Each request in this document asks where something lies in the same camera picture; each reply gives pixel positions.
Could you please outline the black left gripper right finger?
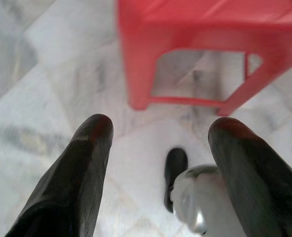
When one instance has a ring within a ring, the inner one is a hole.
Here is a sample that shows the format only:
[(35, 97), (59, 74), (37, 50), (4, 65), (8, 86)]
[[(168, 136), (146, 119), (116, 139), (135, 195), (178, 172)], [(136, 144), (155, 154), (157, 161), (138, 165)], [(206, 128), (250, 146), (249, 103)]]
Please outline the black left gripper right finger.
[(209, 146), (249, 237), (292, 237), (292, 168), (234, 118), (217, 119)]

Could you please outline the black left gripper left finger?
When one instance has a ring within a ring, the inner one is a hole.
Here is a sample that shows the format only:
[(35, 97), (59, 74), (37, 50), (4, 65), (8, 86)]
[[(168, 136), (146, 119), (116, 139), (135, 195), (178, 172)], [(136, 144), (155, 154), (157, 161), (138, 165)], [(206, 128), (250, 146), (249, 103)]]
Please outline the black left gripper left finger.
[(44, 173), (8, 237), (91, 237), (113, 140), (109, 117), (95, 114), (77, 129)]

